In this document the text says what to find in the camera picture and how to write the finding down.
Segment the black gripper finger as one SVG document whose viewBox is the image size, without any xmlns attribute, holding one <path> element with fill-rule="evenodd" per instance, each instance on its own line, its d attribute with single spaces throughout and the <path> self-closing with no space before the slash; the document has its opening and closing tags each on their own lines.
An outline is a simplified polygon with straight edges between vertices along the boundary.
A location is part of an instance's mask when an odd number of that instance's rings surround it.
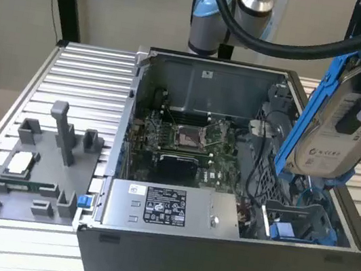
<svg viewBox="0 0 361 271">
<path fill-rule="evenodd" d="M 335 130 L 341 134 L 353 134 L 361 126 L 361 100 L 357 100 L 353 107 L 337 122 Z"/>
</svg>

